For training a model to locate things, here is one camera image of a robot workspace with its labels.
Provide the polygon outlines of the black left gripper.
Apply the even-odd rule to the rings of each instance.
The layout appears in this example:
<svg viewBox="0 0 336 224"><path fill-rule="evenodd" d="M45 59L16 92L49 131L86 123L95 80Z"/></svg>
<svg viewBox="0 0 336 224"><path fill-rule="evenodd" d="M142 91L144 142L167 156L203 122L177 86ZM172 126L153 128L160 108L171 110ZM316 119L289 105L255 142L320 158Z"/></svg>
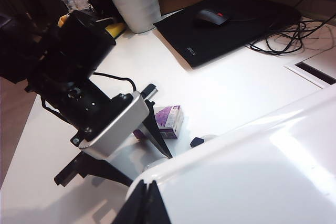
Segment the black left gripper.
<svg viewBox="0 0 336 224"><path fill-rule="evenodd" d="M167 158L172 154L161 136L154 114L155 102L151 98L157 93L154 84L148 84L141 96L149 109L149 115L142 122L146 136L150 142ZM83 140L92 141L107 126L117 118L133 100L131 94L118 94L109 98L90 80L77 82L68 93L62 96L59 110L62 116L73 125L78 132L71 138L73 145L79 145ZM55 177L56 185L67 186L77 175L82 178L90 176L108 179L125 186L130 186L133 180L105 160L95 159L80 152Z"/></svg>

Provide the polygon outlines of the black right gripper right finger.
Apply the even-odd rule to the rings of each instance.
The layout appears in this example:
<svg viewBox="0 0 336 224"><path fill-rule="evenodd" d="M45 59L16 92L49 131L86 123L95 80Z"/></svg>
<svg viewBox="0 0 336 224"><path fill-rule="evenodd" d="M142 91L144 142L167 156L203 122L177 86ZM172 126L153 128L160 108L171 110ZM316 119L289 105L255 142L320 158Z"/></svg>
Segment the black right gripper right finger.
<svg viewBox="0 0 336 224"><path fill-rule="evenodd" d="M147 199L147 223L169 224L171 223L165 204L160 194L158 185L154 180L148 188Z"/></svg>

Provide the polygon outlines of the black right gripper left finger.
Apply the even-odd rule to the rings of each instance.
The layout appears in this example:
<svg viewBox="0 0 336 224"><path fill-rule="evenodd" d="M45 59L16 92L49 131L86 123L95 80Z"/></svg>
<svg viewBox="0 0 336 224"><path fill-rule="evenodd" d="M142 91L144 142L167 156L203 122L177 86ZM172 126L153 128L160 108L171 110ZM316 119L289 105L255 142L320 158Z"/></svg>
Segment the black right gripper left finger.
<svg viewBox="0 0 336 224"><path fill-rule="evenodd" d="M148 186L140 180L112 223L148 223L148 199Z"/></svg>

